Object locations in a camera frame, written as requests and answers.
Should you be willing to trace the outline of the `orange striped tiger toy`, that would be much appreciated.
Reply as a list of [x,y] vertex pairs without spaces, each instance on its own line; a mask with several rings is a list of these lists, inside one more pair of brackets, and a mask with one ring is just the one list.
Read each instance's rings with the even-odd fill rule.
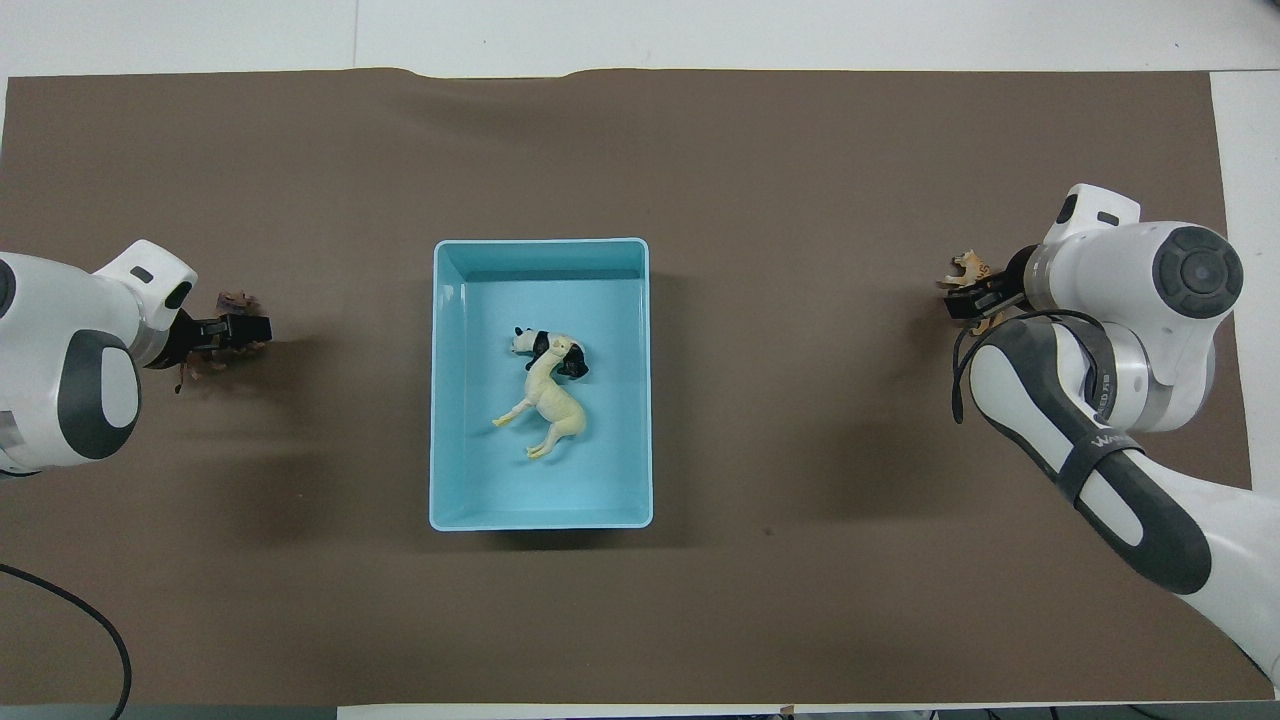
[[[982,260],[972,249],[951,258],[951,263],[957,268],[957,275],[945,275],[936,284],[942,290],[960,290],[975,284],[992,274],[988,263]],[[996,325],[1002,324],[1009,316],[1007,311],[996,313],[991,318],[980,319],[970,328],[973,337],[979,337]]]

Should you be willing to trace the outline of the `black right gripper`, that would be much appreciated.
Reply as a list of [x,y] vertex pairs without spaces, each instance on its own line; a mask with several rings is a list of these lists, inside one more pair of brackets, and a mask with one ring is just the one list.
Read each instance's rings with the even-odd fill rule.
[[995,325],[1004,311],[1033,310],[1027,288],[1027,269],[1036,249],[1019,250],[1002,270],[973,284],[946,291],[948,315],[956,322]]

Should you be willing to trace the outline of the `black white panda toy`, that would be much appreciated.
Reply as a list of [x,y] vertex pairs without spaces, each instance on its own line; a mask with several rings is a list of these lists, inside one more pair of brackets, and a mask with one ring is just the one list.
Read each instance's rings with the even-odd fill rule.
[[582,343],[571,334],[535,331],[534,328],[515,328],[511,351],[513,354],[529,355],[529,360],[524,366],[526,372],[532,370],[553,347],[558,347],[563,352],[556,355],[550,360],[550,364],[547,365],[549,373],[580,379],[590,372]]

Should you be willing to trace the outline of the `brown table mat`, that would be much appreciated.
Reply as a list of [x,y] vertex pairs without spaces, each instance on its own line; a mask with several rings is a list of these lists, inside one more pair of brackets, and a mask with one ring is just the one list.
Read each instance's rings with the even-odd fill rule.
[[[1075,183],[1226,227],[1204,73],[407,70],[13,79],[0,250],[137,238],[276,338],[114,457],[0,483],[0,561],[101,609],[132,706],[1253,700],[979,416],[936,279]],[[650,249],[655,514],[428,520],[442,240]]]

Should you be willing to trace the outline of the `brown lion toy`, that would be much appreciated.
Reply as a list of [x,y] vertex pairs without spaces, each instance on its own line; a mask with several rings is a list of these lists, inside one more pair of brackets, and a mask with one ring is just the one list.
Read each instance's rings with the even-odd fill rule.
[[[227,313],[228,315],[252,315],[252,316],[265,316],[262,314],[262,307],[260,301],[244,292],[227,292],[223,291],[218,295],[216,315]],[[246,340],[269,340],[271,337],[236,337]],[[255,355],[218,355],[227,365],[224,369],[207,369],[204,365],[189,364],[189,365],[174,365],[172,363],[172,328],[168,336],[168,341],[161,351],[161,355],[155,363],[151,364],[152,369],[164,369],[169,366],[175,366],[178,369],[177,383],[174,392],[179,393],[187,384],[200,380],[207,375],[215,375],[218,373],[225,372],[234,361],[246,360]]]

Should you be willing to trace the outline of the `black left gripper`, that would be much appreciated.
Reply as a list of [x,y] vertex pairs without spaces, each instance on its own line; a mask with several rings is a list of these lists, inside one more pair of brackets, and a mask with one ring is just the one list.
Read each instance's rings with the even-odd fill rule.
[[197,319],[178,313],[172,324],[172,363],[224,369],[227,364],[218,355],[255,355],[270,343],[269,340],[236,337],[273,337],[270,318],[223,313]]

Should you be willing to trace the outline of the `light blue storage box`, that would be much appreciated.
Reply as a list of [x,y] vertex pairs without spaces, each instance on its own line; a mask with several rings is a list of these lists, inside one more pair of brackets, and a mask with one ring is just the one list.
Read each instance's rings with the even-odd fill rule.
[[[438,530],[646,527],[652,461],[650,263],[640,238],[447,240],[434,252],[429,520]],[[548,423],[524,395],[515,328],[571,334],[590,372],[557,375],[582,433],[531,460]]]

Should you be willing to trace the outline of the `cream llama toy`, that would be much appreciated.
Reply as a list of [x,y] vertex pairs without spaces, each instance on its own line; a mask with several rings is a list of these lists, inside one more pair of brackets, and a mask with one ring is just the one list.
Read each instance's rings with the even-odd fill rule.
[[521,400],[509,411],[492,420],[494,427],[504,427],[529,409],[536,410],[548,428],[540,443],[526,447],[526,456],[531,460],[547,456],[561,439],[582,433],[588,424],[582,405],[556,380],[559,374],[547,370],[550,360],[562,352],[563,350],[553,347],[532,370],[526,372]]

